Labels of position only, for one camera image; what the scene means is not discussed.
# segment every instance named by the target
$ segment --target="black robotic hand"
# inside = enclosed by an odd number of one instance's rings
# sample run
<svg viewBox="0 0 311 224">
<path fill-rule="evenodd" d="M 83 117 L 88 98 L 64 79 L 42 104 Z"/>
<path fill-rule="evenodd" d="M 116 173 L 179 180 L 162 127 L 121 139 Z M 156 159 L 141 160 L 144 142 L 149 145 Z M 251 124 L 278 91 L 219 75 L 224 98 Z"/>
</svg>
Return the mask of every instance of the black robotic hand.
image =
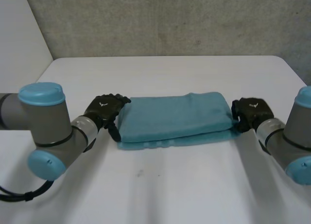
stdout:
<svg viewBox="0 0 311 224">
<path fill-rule="evenodd" d="M 274 118 L 273 112 L 263 99 L 241 98 L 235 100 L 232 102 L 231 111 L 233 119 L 239 121 L 235 128 L 240 133 L 247 132 L 252 128 L 257 131 L 262 122 Z"/>
<path fill-rule="evenodd" d="M 121 141 L 121 136 L 114 121 L 124 105 L 130 102 L 129 98 L 120 94 L 97 96 L 87 107 L 84 116 L 93 120 L 98 130 L 108 129 L 111 137 L 118 142 Z"/>
</svg>

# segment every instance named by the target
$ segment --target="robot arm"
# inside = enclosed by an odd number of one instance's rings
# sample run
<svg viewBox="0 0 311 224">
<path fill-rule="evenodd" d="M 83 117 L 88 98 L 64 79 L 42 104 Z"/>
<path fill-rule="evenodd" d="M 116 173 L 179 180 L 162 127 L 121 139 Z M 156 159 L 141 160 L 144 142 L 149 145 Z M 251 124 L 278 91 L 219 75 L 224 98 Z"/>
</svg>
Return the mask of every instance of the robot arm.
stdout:
<svg viewBox="0 0 311 224">
<path fill-rule="evenodd" d="M 130 102 L 119 94 L 97 96 L 83 115 L 70 122 L 62 87 L 35 83 L 19 94 L 0 94 L 0 128 L 30 130 L 36 150 L 29 155 L 28 166 L 39 178 L 53 181 L 92 148 L 101 128 L 121 140 L 114 120 Z"/>
<path fill-rule="evenodd" d="M 294 182 L 311 184 L 311 86 L 299 91 L 286 125 L 262 99 L 235 100 L 232 114 L 237 131 L 254 129 L 262 149 Z"/>
</svg>

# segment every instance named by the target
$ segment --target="table surface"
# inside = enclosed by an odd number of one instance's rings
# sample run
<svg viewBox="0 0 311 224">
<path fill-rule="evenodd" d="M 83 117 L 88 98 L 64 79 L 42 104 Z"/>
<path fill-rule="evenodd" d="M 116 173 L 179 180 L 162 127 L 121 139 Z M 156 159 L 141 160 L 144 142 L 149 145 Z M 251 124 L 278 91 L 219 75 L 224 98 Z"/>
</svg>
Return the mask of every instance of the table surface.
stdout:
<svg viewBox="0 0 311 224">
<path fill-rule="evenodd" d="M 274 56 L 95 57 L 55 60 L 39 79 L 63 86 L 70 118 L 97 95 L 218 91 L 228 104 L 264 98 L 286 121 L 305 84 Z M 0 184 L 35 190 L 28 131 L 1 131 Z M 311 189 L 291 181 L 253 132 L 188 147 L 121 151 L 105 130 L 44 195 L 0 203 L 4 224 L 295 224 L 311 219 Z"/>
</svg>

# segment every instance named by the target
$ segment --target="blue towel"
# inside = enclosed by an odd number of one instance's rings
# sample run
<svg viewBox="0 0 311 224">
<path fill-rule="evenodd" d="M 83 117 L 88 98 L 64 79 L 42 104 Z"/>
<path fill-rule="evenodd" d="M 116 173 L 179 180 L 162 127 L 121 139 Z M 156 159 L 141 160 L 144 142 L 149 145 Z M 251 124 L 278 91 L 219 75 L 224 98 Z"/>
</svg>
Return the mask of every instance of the blue towel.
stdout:
<svg viewBox="0 0 311 224">
<path fill-rule="evenodd" d="M 119 114 L 120 149 L 189 146 L 239 135 L 232 128 L 231 110 L 218 92 L 131 100 Z"/>
</svg>

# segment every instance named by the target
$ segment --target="white wall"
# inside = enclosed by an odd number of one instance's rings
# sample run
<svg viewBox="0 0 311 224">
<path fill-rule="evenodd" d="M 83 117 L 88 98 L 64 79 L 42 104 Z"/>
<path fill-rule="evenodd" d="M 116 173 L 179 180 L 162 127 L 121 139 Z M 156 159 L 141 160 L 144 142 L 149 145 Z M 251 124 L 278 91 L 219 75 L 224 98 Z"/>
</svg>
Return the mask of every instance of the white wall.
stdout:
<svg viewBox="0 0 311 224">
<path fill-rule="evenodd" d="M 51 62 L 27 0 L 0 0 L 0 93 L 35 82 Z"/>
</svg>

